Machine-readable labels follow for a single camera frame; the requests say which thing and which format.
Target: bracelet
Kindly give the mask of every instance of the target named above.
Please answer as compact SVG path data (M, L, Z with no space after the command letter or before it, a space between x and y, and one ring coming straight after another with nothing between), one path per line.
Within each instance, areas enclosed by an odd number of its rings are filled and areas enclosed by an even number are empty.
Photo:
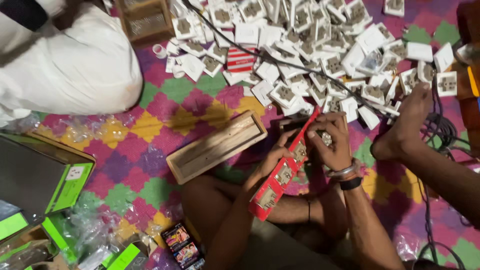
M326 175L330 178L344 178L349 173L358 171L358 169L360 168L359 163L360 162L358 159L352 158L352 165L350 165L349 167L346 167L345 169L338 172L334 170L329 170L327 171Z
M358 187L358 186L361 184L361 180L362 180L361 177L356 177L356 178L353 178L352 180L341 181L341 182L340 182L340 188L341 188L342 190L351 190L351 189L354 189L354 188Z

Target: white cloth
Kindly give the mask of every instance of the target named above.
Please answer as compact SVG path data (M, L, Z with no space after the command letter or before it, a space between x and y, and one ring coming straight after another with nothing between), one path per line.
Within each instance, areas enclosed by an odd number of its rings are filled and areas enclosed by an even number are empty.
M71 28L52 28L0 66L0 126L5 111L106 114L137 101L142 74L117 18L84 3Z

